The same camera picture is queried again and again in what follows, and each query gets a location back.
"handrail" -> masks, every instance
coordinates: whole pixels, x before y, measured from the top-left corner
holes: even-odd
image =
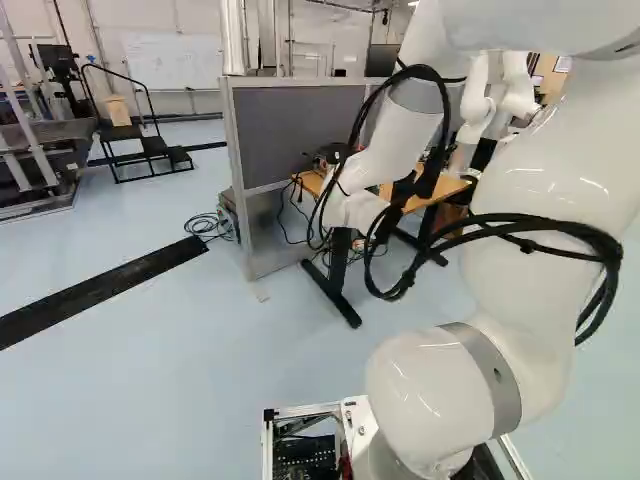
[[[158,126],[158,118],[156,117],[156,112],[153,110],[153,104],[151,103],[151,95],[149,94],[149,89],[147,88],[147,86],[142,83],[139,82],[137,80],[134,80],[131,77],[127,77],[125,75],[121,75],[117,72],[114,72],[113,70],[109,70],[108,68],[104,68],[101,67],[100,65],[97,65],[95,63],[85,63],[82,68],[80,68],[80,75],[82,75],[82,78],[84,80],[84,83],[87,85],[87,91],[89,93],[89,99],[91,100],[91,106],[93,107],[93,110],[96,112],[96,117],[98,118],[98,120],[100,120],[100,112],[98,111],[98,105],[96,104],[96,100],[93,96],[93,93],[91,92],[91,88],[89,87],[89,83],[87,82],[87,76],[84,73],[84,70],[87,67],[93,67],[93,68],[97,68],[98,70],[101,70],[105,73],[108,73],[109,75],[113,75],[114,77],[118,77],[118,78],[122,78],[123,80],[127,80],[129,82],[135,83],[137,85],[140,85],[142,88],[144,88],[144,92],[147,95],[147,102],[149,103],[149,109],[151,110],[151,118],[153,120],[153,124],[156,127],[156,132],[158,132],[158,136],[160,136],[160,127]]]

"gray partition panel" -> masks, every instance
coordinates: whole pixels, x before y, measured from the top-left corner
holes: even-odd
[[[365,85],[233,89],[244,188],[286,180],[311,165],[312,153],[346,142]]]

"desk leg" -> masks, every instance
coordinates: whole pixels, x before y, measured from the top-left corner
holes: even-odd
[[[362,325],[362,319],[342,295],[350,246],[351,229],[334,228],[333,234],[331,235],[331,265],[329,267],[329,276],[325,277],[310,260],[303,260],[300,264],[340,311],[351,328],[358,328]]]
[[[414,237],[413,235],[405,232],[404,230],[398,227],[395,227],[393,229],[393,234],[403,242],[411,245],[416,250],[420,250],[424,248],[424,244],[427,241],[427,238],[429,237],[431,230],[433,230],[433,224],[436,221],[437,213],[438,213],[437,203],[435,205],[431,205],[425,210],[424,216],[422,217],[422,221],[420,222],[420,231],[418,232],[418,238]],[[432,257],[432,260],[436,262],[438,265],[440,265],[441,267],[446,267],[449,264],[449,260],[447,260],[440,254],[434,255]]]

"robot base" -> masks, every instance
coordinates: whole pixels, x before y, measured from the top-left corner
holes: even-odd
[[[503,455],[495,458],[494,453],[499,451]],[[505,471],[510,467],[515,478],[532,480],[507,435],[497,439],[497,445],[491,448],[487,444],[475,447],[471,459],[452,480],[504,480],[496,460]],[[265,410],[262,478],[421,480],[386,445],[366,395],[340,402]]]

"computer monitor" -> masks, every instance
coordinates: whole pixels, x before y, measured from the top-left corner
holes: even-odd
[[[38,51],[45,69],[77,70],[71,47],[68,45],[38,44]]]
[[[365,77],[390,77],[395,69],[400,45],[373,44],[369,46]]]

